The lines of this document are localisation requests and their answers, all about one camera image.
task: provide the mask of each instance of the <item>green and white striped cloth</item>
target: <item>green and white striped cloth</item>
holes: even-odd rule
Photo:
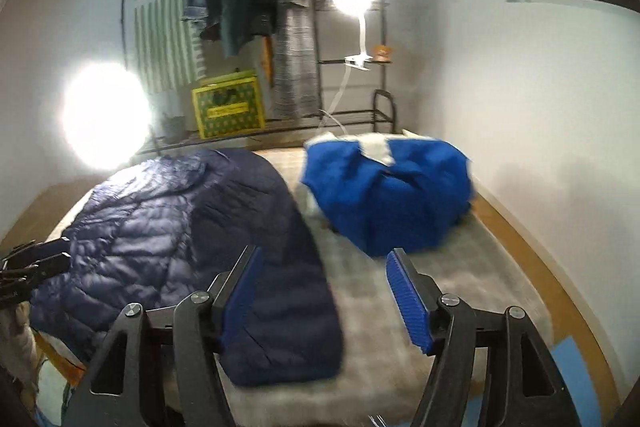
[[[135,0],[134,63],[148,94],[175,90],[206,75],[202,42],[182,20],[182,0]]]
[[[140,81],[149,94],[206,76],[200,37],[182,20],[182,0],[154,0],[134,10]]]

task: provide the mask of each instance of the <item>green patterned box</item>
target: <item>green patterned box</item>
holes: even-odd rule
[[[193,89],[193,108],[201,138],[264,129],[258,78],[254,74],[246,75],[236,73],[211,78],[206,80],[209,85]]]

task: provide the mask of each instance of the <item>blue gripper pad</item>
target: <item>blue gripper pad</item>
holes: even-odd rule
[[[427,354],[433,344],[429,328],[429,312],[393,251],[386,256],[386,280],[394,293],[412,343]]]
[[[223,346],[228,346],[228,343],[244,327],[244,320],[254,302],[255,285],[263,268],[262,249],[256,248],[226,302],[222,314],[222,335],[220,336]]]

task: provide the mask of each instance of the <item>bed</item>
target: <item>bed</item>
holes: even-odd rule
[[[302,148],[257,152],[287,182],[311,229],[334,294],[344,334],[344,360],[337,378],[305,384],[255,389],[233,386],[221,370],[223,386],[238,425],[245,427],[317,424],[361,425],[369,415],[387,422],[409,420],[420,400],[432,359],[408,338],[393,294],[386,283],[383,259],[364,255],[332,232],[309,205],[300,184],[306,153]],[[88,199],[87,194],[49,235],[60,237]],[[412,254],[418,271],[428,273],[444,292],[457,293],[471,306],[503,312],[523,307],[547,344],[552,325],[540,295],[516,262],[473,215],[462,219],[441,247]],[[55,339],[56,350],[73,360]],[[474,380],[482,381],[486,353],[478,350]],[[175,378],[165,379],[167,402],[178,408]]]

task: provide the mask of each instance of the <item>dark jacket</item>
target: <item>dark jacket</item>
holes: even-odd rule
[[[31,325],[88,362],[120,311],[172,306],[230,270],[246,245],[265,268],[220,362],[236,385],[335,375],[342,336],[313,238],[267,160],[242,149],[149,160],[94,188],[64,235],[71,269],[33,292]]]

